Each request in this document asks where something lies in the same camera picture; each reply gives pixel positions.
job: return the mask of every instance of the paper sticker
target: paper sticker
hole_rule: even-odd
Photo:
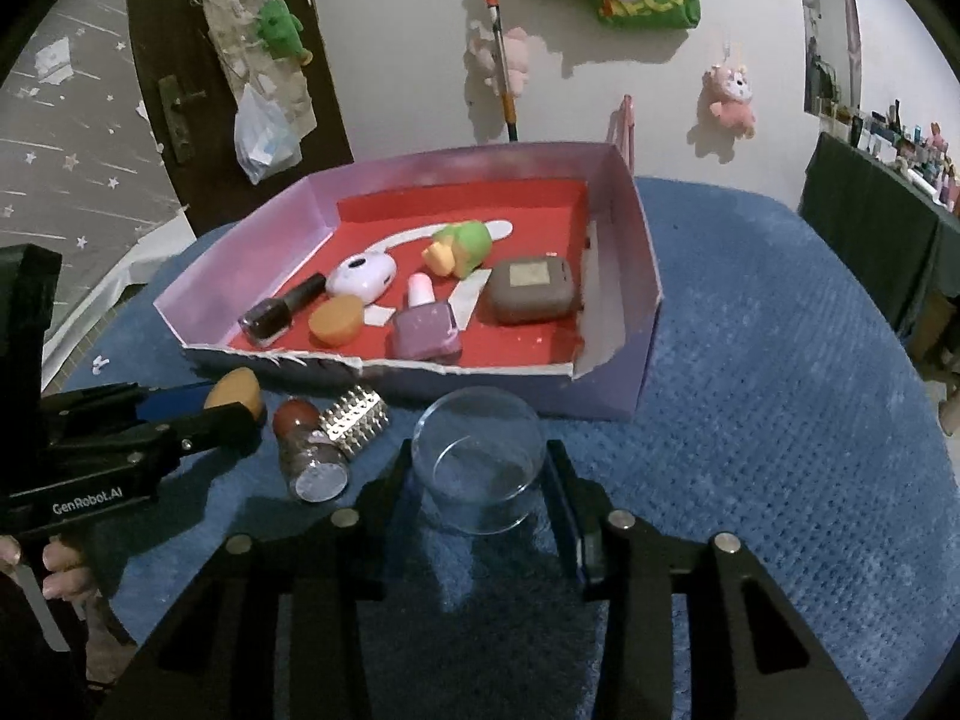
[[[550,269],[546,262],[517,263],[510,266],[511,287],[539,287],[550,283]]]
[[[61,38],[49,46],[42,47],[35,57],[35,66],[40,83],[56,85],[73,76],[73,68],[70,66],[69,38]]]

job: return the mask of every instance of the yellow toy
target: yellow toy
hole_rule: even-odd
[[[424,263],[438,276],[453,274],[467,278],[493,248],[493,238],[481,221],[448,224],[433,234],[433,242],[424,250]]]

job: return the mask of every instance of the nail polish bottle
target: nail polish bottle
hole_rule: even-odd
[[[280,298],[266,298],[243,314],[238,322],[247,339],[255,346],[270,346],[294,323],[294,314],[320,297],[326,277],[313,274]]]
[[[427,274],[413,274],[407,280],[407,308],[394,314],[392,323],[392,348],[398,360],[459,360],[460,332],[453,309],[435,299]]]
[[[349,463],[390,424],[387,405],[354,386],[325,412],[292,398],[274,414],[280,472],[291,497],[305,503],[336,498],[350,482]]]

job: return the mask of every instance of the table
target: table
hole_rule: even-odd
[[[932,290],[960,295],[960,220],[870,154],[824,132],[806,169],[800,216],[901,338]]]
[[[872,720],[901,720],[960,632],[960,498],[923,386],[864,290],[784,206],[638,187],[665,294],[640,408],[631,423],[547,420],[546,433],[662,532],[737,533]],[[71,386],[196,378],[151,302],[219,234],[163,267],[90,350],[109,365],[99,376],[82,365]],[[284,396],[267,392],[268,407]],[[385,469],[420,412],[392,405],[340,505]],[[227,535],[297,533],[328,511],[286,498],[267,430],[251,456],[186,461],[154,507],[101,523],[86,547],[142,641]],[[491,538],[421,519],[411,542],[387,600],[358,610],[377,720],[589,717],[605,610],[563,579],[542,509]],[[677,683],[689,717],[688,666]]]

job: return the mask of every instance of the black nail polish bottle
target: black nail polish bottle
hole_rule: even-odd
[[[266,298],[253,306],[238,320],[240,329],[256,346],[270,346],[290,329],[294,314],[316,300],[325,287],[326,276],[313,274],[286,295]]]

